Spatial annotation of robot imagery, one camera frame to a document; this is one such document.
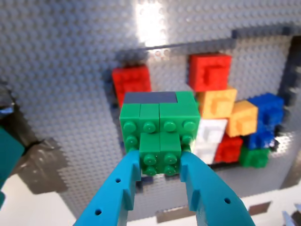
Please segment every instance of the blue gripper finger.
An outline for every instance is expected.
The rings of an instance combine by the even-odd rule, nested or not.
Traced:
[[[103,183],[75,226],[125,226],[134,208],[135,182],[141,180],[139,151],[130,151]]]
[[[186,183],[189,209],[199,226],[255,226],[243,202],[203,161],[181,155],[180,178]]]

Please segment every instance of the stacked lego bricks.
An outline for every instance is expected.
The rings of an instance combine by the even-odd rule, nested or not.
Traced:
[[[206,164],[237,162],[264,167],[284,102],[267,93],[235,102],[227,85],[231,56],[192,55],[189,85],[196,92],[201,120],[193,152]]]
[[[190,151],[200,115],[190,91],[128,92],[120,113],[126,152],[140,151],[143,174],[179,173],[182,151]]]

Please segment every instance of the green lego brick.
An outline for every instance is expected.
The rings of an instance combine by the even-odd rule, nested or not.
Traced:
[[[139,124],[141,132],[159,132],[159,104],[141,104]]]
[[[181,153],[179,134],[176,132],[160,132],[159,173],[168,176],[179,173]]]
[[[180,104],[195,104],[196,102],[191,91],[177,91],[175,94]]]
[[[121,108],[120,125],[126,153],[130,150],[138,150],[140,128],[140,104],[125,104]]]
[[[177,132],[182,144],[190,144],[197,136],[200,115],[193,103],[163,103],[160,108],[160,131]]]
[[[269,148],[249,150],[242,146],[239,163],[243,167],[263,168],[269,161]]]
[[[160,155],[159,133],[141,133],[139,152],[142,172],[149,176],[156,175]]]

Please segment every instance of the orange lego brick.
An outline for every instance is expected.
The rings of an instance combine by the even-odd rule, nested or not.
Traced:
[[[196,92],[227,88],[231,56],[225,54],[192,55],[189,85]]]
[[[151,81],[146,66],[117,68],[112,72],[119,106],[122,106],[127,92],[150,92]]]
[[[198,94],[199,112],[203,119],[229,118],[237,90],[228,86],[225,90],[206,91]]]
[[[256,132],[258,108],[247,100],[234,104],[226,127],[229,137],[246,136]]]

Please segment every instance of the teal object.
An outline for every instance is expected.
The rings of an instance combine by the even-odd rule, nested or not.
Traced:
[[[0,189],[18,163],[24,147],[0,127]],[[4,194],[0,194],[0,207],[4,202]]]
[[[194,154],[182,152],[180,177],[198,226],[255,226],[240,198]],[[140,180],[139,151],[130,151],[74,225],[127,225],[127,212],[134,209],[135,182]]]
[[[125,226],[141,180],[139,151],[130,151],[103,183],[75,226]]]
[[[234,191],[190,152],[181,155],[180,178],[186,183],[189,209],[196,212],[199,226],[255,226]]]

